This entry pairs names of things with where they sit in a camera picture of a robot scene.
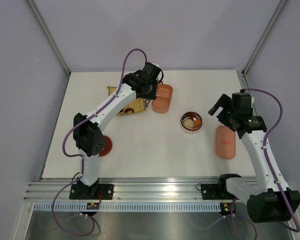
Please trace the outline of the round white rice ball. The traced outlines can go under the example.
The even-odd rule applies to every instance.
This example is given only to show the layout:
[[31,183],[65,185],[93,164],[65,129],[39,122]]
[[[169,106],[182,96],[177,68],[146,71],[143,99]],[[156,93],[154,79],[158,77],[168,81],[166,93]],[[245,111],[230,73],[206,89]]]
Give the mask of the round white rice ball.
[[193,129],[194,128],[194,121],[190,118],[186,119],[184,122],[183,122],[183,125],[188,128],[188,129]]

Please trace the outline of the orange fried food piece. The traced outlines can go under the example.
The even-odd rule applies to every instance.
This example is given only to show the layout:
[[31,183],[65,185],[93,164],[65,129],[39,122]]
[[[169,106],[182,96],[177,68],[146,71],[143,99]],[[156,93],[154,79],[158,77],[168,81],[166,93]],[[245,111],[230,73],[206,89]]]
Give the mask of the orange fried food piece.
[[193,125],[193,128],[196,129],[196,128],[199,128],[202,124],[202,120],[201,119],[196,119],[194,121],[194,125]]

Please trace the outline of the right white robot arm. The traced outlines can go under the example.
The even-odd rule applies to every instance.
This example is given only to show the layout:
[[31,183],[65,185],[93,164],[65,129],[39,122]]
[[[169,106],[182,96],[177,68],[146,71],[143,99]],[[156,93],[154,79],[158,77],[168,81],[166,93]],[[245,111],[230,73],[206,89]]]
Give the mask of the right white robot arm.
[[231,195],[242,201],[254,223],[284,223],[293,220],[300,205],[300,193],[291,190],[283,177],[269,143],[271,129],[261,116],[253,114],[252,96],[241,89],[232,96],[222,94],[208,111],[213,116],[221,108],[217,119],[237,133],[245,146],[257,179],[257,188],[234,173],[220,175],[217,193],[222,198]]

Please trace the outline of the curved red sausage piece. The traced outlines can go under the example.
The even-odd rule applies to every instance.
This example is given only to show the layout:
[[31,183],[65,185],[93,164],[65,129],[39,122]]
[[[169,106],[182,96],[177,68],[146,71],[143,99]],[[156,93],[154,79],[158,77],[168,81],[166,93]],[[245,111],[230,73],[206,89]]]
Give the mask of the curved red sausage piece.
[[129,112],[131,112],[131,113],[133,114],[133,113],[134,113],[134,109],[128,107],[128,108],[126,108],[126,109],[123,111],[124,114],[127,114],[127,113],[129,113]]

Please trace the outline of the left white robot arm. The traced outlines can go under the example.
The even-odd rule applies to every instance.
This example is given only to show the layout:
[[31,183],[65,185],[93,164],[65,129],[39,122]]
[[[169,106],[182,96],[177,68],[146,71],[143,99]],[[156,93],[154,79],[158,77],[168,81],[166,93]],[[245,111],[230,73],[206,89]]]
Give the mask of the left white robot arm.
[[103,135],[108,123],[136,99],[155,100],[164,73],[157,65],[146,62],[143,69],[121,76],[117,89],[97,108],[74,119],[73,139],[81,155],[80,174],[71,185],[70,199],[92,200],[103,195],[99,186],[97,156],[109,145]]

